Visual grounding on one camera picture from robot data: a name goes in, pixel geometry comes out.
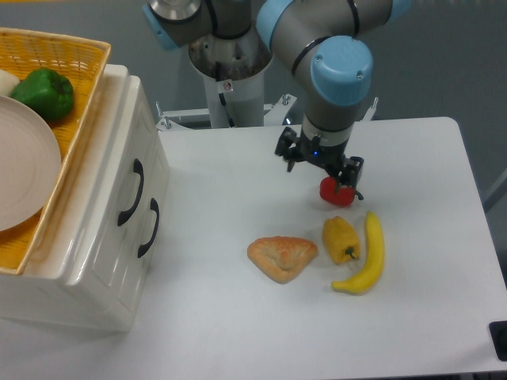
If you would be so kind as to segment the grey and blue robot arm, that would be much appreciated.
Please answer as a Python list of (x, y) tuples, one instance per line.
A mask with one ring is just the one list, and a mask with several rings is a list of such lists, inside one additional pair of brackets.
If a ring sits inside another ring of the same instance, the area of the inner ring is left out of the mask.
[(401, 17), (408, 1), (148, 1), (143, 13), (165, 49), (187, 48), (202, 76), (213, 127), (257, 126), (262, 80), (279, 60), (306, 91), (300, 131), (286, 127), (275, 152), (289, 166), (309, 162), (355, 188), (363, 159), (347, 157), (373, 58), (360, 35)]

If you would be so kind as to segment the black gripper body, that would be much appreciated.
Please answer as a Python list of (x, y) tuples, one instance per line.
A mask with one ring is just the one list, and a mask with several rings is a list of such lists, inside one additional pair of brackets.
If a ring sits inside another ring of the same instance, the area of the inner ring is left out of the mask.
[(341, 131), (324, 131), (313, 124), (303, 124), (296, 147), (297, 162), (308, 162), (338, 177), (344, 169), (345, 148), (351, 135), (351, 127)]

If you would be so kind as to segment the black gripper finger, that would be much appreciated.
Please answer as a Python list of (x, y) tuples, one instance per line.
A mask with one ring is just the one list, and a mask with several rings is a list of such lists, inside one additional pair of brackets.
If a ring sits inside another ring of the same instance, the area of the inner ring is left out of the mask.
[(287, 163), (287, 172), (290, 173), (295, 164), (303, 160), (300, 150), (299, 136), (290, 127), (285, 127), (276, 144), (275, 155), (282, 157)]
[(332, 176), (336, 182), (334, 192), (338, 193), (342, 188), (351, 188), (355, 194), (359, 194), (357, 185), (362, 175), (363, 165), (362, 157), (343, 157), (342, 167)]

